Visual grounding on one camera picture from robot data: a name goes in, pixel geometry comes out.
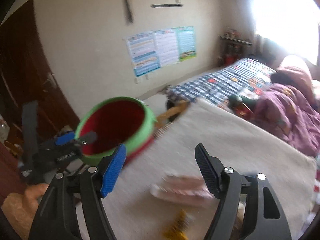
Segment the person's left hand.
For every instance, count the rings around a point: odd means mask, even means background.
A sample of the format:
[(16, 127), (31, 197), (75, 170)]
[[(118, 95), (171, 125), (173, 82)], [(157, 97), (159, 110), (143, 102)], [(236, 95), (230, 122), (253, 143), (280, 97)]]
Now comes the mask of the person's left hand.
[(39, 207), (38, 199), (48, 189), (48, 184), (27, 186), (24, 194), (10, 193), (4, 200), (1, 210), (21, 239), (28, 239), (35, 213)]

